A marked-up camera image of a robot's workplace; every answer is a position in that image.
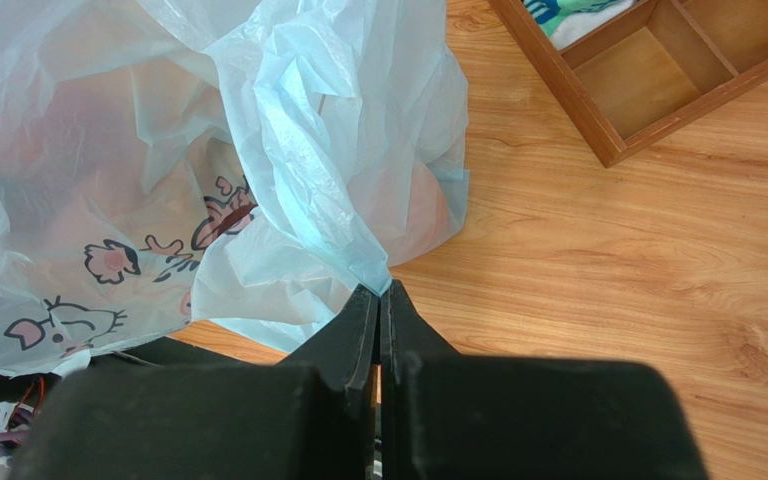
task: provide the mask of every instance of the plastic bag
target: plastic bag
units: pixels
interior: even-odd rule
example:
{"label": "plastic bag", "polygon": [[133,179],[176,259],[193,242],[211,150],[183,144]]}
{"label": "plastic bag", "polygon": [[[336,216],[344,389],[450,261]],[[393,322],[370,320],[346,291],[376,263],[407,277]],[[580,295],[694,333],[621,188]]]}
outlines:
{"label": "plastic bag", "polygon": [[192,318],[290,351],[457,232],[445,9],[0,0],[0,373]]}

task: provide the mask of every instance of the translucent plastic bag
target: translucent plastic bag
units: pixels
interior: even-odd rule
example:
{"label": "translucent plastic bag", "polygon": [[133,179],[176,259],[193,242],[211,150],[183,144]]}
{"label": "translucent plastic bag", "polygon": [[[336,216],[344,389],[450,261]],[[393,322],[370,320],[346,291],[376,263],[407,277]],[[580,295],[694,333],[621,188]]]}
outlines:
{"label": "translucent plastic bag", "polygon": [[0,0],[0,373],[192,318],[289,351],[457,232],[445,9]]}

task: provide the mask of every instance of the wooden table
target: wooden table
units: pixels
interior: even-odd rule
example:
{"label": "wooden table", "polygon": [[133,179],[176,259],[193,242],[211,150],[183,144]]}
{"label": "wooden table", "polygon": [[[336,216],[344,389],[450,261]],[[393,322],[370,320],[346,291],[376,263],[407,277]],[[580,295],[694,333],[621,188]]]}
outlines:
{"label": "wooden table", "polygon": [[[451,0],[449,27],[471,202],[393,272],[420,313],[462,352],[650,363],[714,478],[768,479],[768,83],[604,170],[485,0]],[[283,356],[207,322],[176,337]]]}

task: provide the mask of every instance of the wooden tray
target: wooden tray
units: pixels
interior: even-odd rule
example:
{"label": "wooden tray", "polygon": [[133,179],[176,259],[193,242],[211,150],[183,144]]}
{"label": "wooden tray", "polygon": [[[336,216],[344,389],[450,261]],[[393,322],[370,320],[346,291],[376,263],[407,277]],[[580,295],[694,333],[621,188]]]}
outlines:
{"label": "wooden tray", "polygon": [[490,3],[606,167],[768,80],[768,0],[642,0],[562,51]]}

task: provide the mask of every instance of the crumpled plastic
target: crumpled plastic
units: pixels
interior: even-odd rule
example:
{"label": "crumpled plastic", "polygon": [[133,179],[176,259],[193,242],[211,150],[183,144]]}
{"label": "crumpled plastic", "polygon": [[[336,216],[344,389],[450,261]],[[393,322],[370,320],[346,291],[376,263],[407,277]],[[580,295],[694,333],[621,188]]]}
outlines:
{"label": "crumpled plastic", "polygon": [[0,0],[0,373],[291,351],[462,226],[445,0]]}

